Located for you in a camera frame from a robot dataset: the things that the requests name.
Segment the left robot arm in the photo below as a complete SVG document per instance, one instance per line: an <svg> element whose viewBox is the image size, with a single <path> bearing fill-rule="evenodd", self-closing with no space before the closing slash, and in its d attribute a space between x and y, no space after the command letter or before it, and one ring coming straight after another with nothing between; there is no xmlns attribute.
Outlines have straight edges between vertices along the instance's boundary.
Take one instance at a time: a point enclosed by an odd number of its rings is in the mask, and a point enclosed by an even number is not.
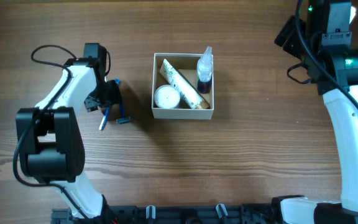
<svg viewBox="0 0 358 224"><path fill-rule="evenodd" d="M103 194L84 172L85 148L76 113L121 105L115 80L105 78L111 58L99 43L87 43L82 57L59 65L62 77L33 108L16 114L17 146L12 171L28 187L55 188L70 209L73 223L118 223Z"/></svg>

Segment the blue disposable razor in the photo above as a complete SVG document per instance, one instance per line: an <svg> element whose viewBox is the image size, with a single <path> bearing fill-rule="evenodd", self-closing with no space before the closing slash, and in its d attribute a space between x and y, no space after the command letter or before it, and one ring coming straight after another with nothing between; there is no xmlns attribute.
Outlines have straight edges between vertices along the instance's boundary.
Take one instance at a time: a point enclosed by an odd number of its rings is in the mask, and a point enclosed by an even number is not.
<svg viewBox="0 0 358 224"><path fill-rule="evenodd" d="M118 118L116 120L117 124L126 124L129 123L131 121L131 118L129 116L126 116L126 112L125 112L125 107L124 107L124 102L121 101L119 104L119 113L120 113L120 118Z"/></svg>

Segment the blue white toothbrush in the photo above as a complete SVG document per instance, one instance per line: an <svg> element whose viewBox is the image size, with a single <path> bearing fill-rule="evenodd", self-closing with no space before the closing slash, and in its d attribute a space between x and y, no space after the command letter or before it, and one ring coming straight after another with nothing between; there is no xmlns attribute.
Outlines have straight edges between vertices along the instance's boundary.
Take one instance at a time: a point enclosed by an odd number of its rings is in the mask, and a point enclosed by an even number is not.
<svg viewBox="0 0 358 224"><path fill-rule="evenodd" d="M116 82L116 84L120 85L121 81L120 79L117 79L115 78L114 81ZM101 120L101 124L99 125L99 130L100 131L103 131L105 126L106 126L106 123L108 121L108 117L109 117L109 111L110 111L110 106L105 108L105 111L104 111L104 115L103 115L103 118Z"/></svg>

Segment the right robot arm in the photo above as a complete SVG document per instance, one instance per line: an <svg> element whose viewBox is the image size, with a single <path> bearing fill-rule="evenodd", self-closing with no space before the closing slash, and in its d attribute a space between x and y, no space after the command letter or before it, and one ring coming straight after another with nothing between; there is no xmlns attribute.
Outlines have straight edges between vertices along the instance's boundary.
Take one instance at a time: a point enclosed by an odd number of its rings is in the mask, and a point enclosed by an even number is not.
<svg viewBox="0 0 358 224"><path fill-rule="evenodd" d="M308 83L318 87L330 115L341 166L341 199L311 200L303 195L275 197L277 223L358 223L358 49L351 46L350 1L310 1L307 18L297 9L275 44L299 60Z"/></svg>

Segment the white leaf-print tube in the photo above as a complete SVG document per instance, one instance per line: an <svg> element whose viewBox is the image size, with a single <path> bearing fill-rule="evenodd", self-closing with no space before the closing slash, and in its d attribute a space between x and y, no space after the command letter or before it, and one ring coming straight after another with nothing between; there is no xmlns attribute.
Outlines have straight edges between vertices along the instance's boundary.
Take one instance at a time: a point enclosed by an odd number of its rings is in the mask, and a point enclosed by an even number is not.
<svg viewBox="0 0 358 224"><path fill-rule="evenodd" d="M208 110L211 108L210 104L167 59L164 59L162 62L160 74L179 92L180 96L191 109Z"/></svg>

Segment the cotton swab tub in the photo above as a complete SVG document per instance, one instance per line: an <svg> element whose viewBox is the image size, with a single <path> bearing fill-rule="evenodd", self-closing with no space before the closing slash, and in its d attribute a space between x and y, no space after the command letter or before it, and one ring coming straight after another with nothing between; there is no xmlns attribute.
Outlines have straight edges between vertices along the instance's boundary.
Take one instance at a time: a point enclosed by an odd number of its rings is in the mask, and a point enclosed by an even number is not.
<svg viewBox="0 0 358 224"><path fill-rule="evenodd" d="M180 93L171 85L162 85L154 93L154 103L158 108L175 109L180 104Z"/></svg>

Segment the clear spray bottle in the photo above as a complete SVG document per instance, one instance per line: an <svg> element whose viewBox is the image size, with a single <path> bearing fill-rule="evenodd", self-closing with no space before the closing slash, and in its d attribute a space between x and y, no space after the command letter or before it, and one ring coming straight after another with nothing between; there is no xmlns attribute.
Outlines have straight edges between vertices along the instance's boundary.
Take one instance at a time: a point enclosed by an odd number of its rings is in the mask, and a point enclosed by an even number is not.
<svg viewBox="0 0 358 224"><path fill-rule="evenodd" d="M212 85L213 77L213 55L212 47L207 46L204 54L197 63L197 90L202 93L209 93Z"/></svg>

